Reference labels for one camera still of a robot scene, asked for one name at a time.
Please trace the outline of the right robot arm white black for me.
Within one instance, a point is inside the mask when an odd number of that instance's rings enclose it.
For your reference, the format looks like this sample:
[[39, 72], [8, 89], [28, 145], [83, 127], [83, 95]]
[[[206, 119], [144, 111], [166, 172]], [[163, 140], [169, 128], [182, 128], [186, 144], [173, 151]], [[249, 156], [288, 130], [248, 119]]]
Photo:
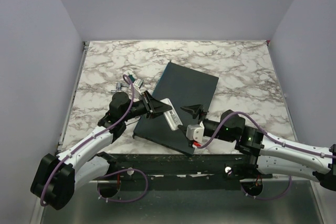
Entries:
[[258, 125], [244, 112], [227, 110], [220, 121], [207, 119], [203, 105], [183, 106], [184, 112], [197, 124], [179, 128], [196, 149], [203, 149], [214, 140], [234, 142], [234, 149], [250, 160], [241, 165], [249, 178], [256, 175], [282, 174], [318, 182], [325, 189], [335, 190], [335, 146], [307, 145], [275, 136]]

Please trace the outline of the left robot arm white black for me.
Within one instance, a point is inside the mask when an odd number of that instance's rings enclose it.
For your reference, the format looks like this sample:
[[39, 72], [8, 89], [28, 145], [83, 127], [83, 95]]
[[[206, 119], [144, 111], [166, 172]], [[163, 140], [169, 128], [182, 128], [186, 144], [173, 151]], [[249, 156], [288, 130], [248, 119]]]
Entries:
[[107, 113], [88, 136], [57, 155], [47, 154], [41, 159], [30, 191], [40, 199], [41, 206], [63, 208], [82, 184], [116, 175], [115, 164], [97, 153], [123, 134], [126, 121], [143, 115], [156, 118], [172, 109], [169, 100], [157, 100], [148, 91], [141, 93], [139, 101], [125, 92], [115, 93]]

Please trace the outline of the white remote control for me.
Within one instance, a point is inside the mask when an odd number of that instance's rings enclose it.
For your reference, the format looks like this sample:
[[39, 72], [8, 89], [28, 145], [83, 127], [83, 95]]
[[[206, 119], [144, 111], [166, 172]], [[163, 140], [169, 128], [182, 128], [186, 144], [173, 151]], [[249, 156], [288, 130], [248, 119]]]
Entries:
[[182, 125], [182, 121], [180, 117], [178, 116], [171, 100], [169, 98], [162, 99], [161, 102], [165, 103], [166, 105], [169, 105], [171, 109], [169, 111], [164, 112], [164, 117], [172, 131], [176, 131], [179, 129], [179, 125]]

